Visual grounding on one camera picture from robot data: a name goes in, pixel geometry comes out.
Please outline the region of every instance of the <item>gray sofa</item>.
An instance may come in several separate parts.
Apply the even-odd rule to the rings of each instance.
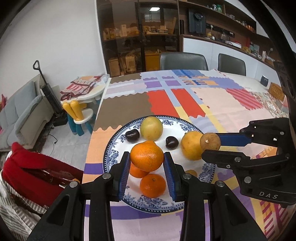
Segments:
[[[32,149],[45,124],[54,111],[40,88],[44,85],[37,75],[8,100],[0,112],[0,151],[9,151],[14,142],[26,149]]]

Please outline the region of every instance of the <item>tablecloth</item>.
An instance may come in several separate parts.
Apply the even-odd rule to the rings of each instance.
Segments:
[[[287,117],[258,80],[227,75],[216,70],[164,70],[112,78],[104,91],[87,153],[83,182],[103,173],[103,154],[112,135],[126,123],[147,115],[180,117],[205,132],[238,132],[249,121]],[[249,144],[221,147],[242,151],[252,158],[272,156],[276,148]],[[277,237],[295,211],[278,204],[242,196],[232,170],[216,168],[212,183],[224,181],[235,193],[269,240]],[[207,203],[206,240],[210,240]],[[183,211],[144,213],[124,202],[111,203],[115,240],[179,240]],[[85,212],[88,240],[89,200]]]

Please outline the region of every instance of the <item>floor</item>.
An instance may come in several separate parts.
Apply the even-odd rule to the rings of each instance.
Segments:
[[[85,125],[82,125],[82,129],[84,135],[78,136],[72,133],[68,123],[64,126],[54,127],[50,134],[57,139],[57,142],[54,144],[56,140],[48,135],[41,153],[83,171],[91,134]]]

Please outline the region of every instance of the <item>blue chair leg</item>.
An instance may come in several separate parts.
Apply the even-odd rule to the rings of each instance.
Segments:
[[[85,125],[86,125],[86,128],[89,130],[90,134],[92,134],[92,127],[91,127],[90,123],[86,122]]]
[[[70,129],[73,132],[73,134],[76,135],[77,134],[76,124],[74,123],[73,118],[69,114],[67,114],[67,116],[68,116],[68,123],[69,123]]]
[[[82,136],[84,134],[84,131],[81,125],[76,124],[76,131],[79,136]]]
[[[96,121],[96,114],[93,114],[93,116],[91,117],[94,121]]]

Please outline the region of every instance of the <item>ceiling light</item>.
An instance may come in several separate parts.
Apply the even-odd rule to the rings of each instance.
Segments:
[[[153,12],[156,12],[158,10],[159,10],[159,7],[152,7],[152,8],[150,8],[150,11],[153,11]]]

